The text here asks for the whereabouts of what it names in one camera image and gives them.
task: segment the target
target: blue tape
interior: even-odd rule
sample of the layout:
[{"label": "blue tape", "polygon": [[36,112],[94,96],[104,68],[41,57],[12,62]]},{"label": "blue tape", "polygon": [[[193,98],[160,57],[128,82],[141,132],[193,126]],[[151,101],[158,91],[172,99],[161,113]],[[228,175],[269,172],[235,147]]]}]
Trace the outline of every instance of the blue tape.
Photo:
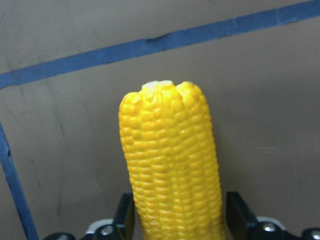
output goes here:
[{"label": "blue tape", "polygon": [[0,74],[0,89],[98,65],[239,35],[320,16],[320,1],[306,1],[220,22],[174,31],[154,39],[140,39]]},{"label": "blue tape", "polygon": [[28,240],[39,240],[35,224],[22,189],[15,163],[10,154],[10,148],[0,124],[0,162],[9,185],[16,210],[20,217],[24,233]]}]

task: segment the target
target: black clamp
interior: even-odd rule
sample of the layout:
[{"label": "black clamp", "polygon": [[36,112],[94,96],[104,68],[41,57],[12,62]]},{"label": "black clamp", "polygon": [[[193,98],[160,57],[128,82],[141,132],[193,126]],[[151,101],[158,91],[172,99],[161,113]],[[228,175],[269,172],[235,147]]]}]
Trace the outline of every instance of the black clamp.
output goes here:
[{"label": "black clamp", "polygon": [[226,223],[235,240],[320,240],[320,228],[308,228],[298,237],[273,218],[256,217],[237,192],[227,193]]},{"label": "black clamp", "polygon": [[[131,240],[135,227],[134,211],[132,193],[123,194],[114,218],[94,222],[80,240]],[[234,240],[320,240],[320,228],[308,228],[298,237],[287,232],[276,219],[256,217],[237,192],[227,193],[226,222]],[[44,240],[76,239],[61,232]]]},{"label": "black clamp", "polygon": [[[92,223],[80,240],[131,240],[135,228],[135,205],[132,193],[122,195],[113,219]],[[44,240],[76,240],[69,233],[59,232]]]}]

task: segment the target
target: cut end of corn cob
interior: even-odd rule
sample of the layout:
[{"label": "cut end of corn cob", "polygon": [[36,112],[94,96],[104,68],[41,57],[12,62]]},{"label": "cut end of corn cob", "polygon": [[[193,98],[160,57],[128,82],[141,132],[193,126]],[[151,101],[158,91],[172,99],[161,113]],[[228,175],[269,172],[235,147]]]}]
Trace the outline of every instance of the cut end of corn cob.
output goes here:
[{"label": "cut end of corn cob", "polygon": [[145,240],[224,240],[209,107],[191,82],[124,96],[119,131]]}]

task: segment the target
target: gray background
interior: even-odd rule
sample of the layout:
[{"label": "gray background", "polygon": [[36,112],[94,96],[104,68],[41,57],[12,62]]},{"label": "gray background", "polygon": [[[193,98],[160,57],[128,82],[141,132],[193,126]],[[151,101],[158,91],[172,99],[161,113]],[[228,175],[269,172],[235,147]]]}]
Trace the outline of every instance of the gray background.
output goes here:
[{"label": "gray background", "polygon": [[[2,1],[0,73],[298,2]],[[240,192],[257,215],[294,234],[320,226],[319,24],[313,18],[1,89],[0,121],[39,237],[79,238],[113,216],[131,191],[119,103],[165,79],[192,81],[207,97],[224,198]],[[24,239],[2,176],[1,239]]]}]

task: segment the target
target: corn cob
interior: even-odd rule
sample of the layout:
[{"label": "corn cob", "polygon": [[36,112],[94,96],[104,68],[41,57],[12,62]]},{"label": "corn cob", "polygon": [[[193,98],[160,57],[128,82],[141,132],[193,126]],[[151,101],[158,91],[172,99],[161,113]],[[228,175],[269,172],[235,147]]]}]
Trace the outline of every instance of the corn cob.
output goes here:
[{"label": "corn cob", "polygon": [[209,107],[191,82],[154,81],[119,106],[119,131],[145,240],[223,240]]}]

